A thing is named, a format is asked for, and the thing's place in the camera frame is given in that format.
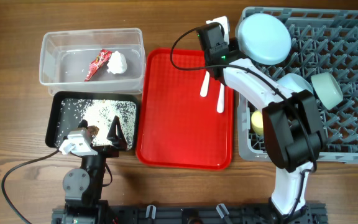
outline dish rack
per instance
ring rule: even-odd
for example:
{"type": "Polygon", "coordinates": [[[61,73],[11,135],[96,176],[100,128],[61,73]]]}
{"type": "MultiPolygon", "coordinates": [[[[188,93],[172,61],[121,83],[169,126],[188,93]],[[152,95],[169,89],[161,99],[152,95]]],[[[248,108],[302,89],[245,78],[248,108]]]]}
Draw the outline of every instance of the dish rack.
{"type": "MultiPolygon", "coordinates": [[[[328,145],[319,161],[358,164],[358,11],[330,9],[295,9],[281,7],[247,7],[242,20],[255,13],[280,19],[291,35],[291,51],[277,65],[254,65],[274,80],[296,73],[311,83],[311,76],[331,73],[338,81],[344,100],[327,110],[317,100],[328,145]]],[[[237,122],[239,154],[245,160],[269,161],[263,136],[250,128],[255,111],[243,96],[239,98],[237,122]]]]}

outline red tray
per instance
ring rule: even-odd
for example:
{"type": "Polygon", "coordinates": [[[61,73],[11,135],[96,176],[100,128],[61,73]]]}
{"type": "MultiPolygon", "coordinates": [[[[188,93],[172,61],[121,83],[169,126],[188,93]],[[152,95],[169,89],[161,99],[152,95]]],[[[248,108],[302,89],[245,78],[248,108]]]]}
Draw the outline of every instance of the red tray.
{"type": "MultiPolygon", "coordinates": [[[[232,159],[233,90],[226,87],[224,112],[216,112],[220,83],[210,79],[200,96],[206,70],[181,71],[170,49],[147,57],[136,155],[152,166],[221,170],[232,159]]],[[[204,66],[199,50],[175,50],[180,67],[204,66]]]]}

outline white crumpled tissue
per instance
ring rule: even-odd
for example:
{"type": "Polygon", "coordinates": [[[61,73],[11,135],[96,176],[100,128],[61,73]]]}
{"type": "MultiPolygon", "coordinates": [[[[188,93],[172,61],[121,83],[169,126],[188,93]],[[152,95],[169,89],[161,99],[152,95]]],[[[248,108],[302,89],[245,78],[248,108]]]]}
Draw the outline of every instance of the white crumpled tissue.
{"type": "Polygon", "coordinates": [[[108,72],[111,72],[113,74],[124,73],[127,70],[127,62],[125,60],[125,56],[122,53],[115,51],[111,54],[107,66],[109,67],[107,69],[108,72]]]}

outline clear plastic container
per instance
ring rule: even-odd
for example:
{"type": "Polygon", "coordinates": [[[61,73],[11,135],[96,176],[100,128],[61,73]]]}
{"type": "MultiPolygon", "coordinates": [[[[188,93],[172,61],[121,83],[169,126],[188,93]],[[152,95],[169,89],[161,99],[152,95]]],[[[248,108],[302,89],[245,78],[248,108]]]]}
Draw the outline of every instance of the clear plastic container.
{"type": "Polygon", "coordinates": [[[40,83],[49,93],[58,91],[139,94],[143,90],[145,52],[138,28],[49,32],[42,41],[40,83]],[[107,72],[105,63],[84,82],[90,63],[101,49],[124,54],[128,68],[122,74],[107,72]]]}

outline brown object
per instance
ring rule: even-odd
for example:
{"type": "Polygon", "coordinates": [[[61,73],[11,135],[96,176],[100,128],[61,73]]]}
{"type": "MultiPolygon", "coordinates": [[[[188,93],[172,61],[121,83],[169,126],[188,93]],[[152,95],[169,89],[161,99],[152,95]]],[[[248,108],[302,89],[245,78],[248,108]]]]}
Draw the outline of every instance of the brown object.
{"type": "MultiPolygon", "coordinates": [[[[171,47],[184,32],[223,15],[230,19],[233,35],[247,6],[358,9],[355,0],[101,1],[106,3],[0,0],[4,3],[0,4],[0,223],[22,223],[2,196],[3,175],[19,163],[53,152],[44,143],[52,97],[39,83],[39,55],[46,32],[138,27],[149,53],[156,47],[171,47]]],[[[178,48],[199,49],[196,34],[183,39],[178,48]]],[[[111,205],[267,202],[274,188],[275,167],[270,162],[242,160],[237,138],[236,131],[232,164],[221,172],[147,167],[134,151],[122,152],[119,158],[108,159],[114,180],[103,189],[102,198],[111,205]]],[[[13,172],[6,191],[31,222],[50,223],[52,209],[65,203],[64,175],[79,166],[75,156],[53,156],[13,172]]],[[[306,199],[326,203],[331,224],[358,223],[358,166],[319,163],[317,173],[308,180],[306,199]]]]}

